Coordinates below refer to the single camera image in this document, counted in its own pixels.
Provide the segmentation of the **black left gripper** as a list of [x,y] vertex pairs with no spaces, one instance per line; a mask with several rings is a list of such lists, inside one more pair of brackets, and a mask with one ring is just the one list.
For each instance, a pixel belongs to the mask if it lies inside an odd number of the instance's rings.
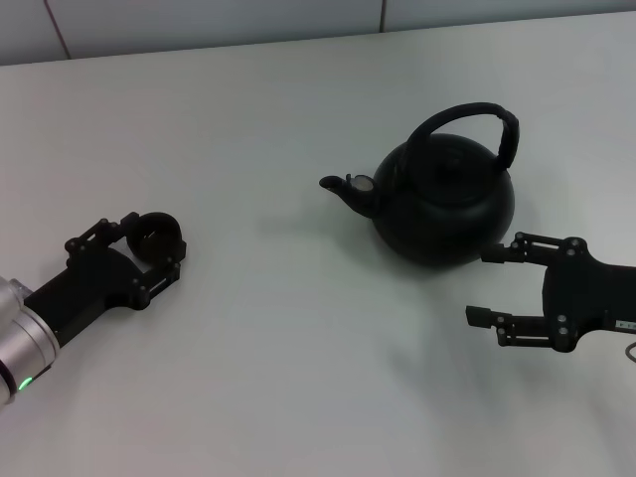
[[181,238],[143,238],[133,254],[149,268],[141,272],[133,261],[109,247],[132,231],[140,219],[132,212],[119,222],[100,219],[79,237],[65,243],[66,270],[34,291],[25,305],[66,345],[106,311],[145,309],[159,293],[180,279],[187,245]]

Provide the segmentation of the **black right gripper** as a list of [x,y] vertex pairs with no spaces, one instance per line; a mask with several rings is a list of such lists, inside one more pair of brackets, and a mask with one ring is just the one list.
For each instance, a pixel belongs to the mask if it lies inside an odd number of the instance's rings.
[[501,347],[573,351],[594,331],[635,332],[635,268],[593,258],[583,238],[550,238],[518,232],[513,241],[486,246],[489,263],[532,263],[547,267],[543,316],[519,316],[467,306],[468,325],[494,328]]

